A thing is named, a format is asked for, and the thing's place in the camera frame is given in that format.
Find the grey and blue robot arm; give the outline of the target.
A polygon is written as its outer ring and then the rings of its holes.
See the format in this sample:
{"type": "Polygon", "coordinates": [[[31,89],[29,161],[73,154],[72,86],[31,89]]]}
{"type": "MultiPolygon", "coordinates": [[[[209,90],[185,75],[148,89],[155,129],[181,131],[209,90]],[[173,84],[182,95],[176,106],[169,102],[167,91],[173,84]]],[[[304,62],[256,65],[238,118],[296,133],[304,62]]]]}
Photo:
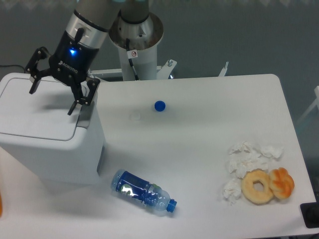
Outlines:
{"type": "Polygon", "coordinates": [[[81,0],[55,52],[40,47],[29,60],[30,93],[51,76],[71,88],[72,108],[91,105],[100,80],[90,77],[89,69],[105,39],[118,49],[125,81],[154,80],[162,36],[162,22],[146,0],[81,0]]]}

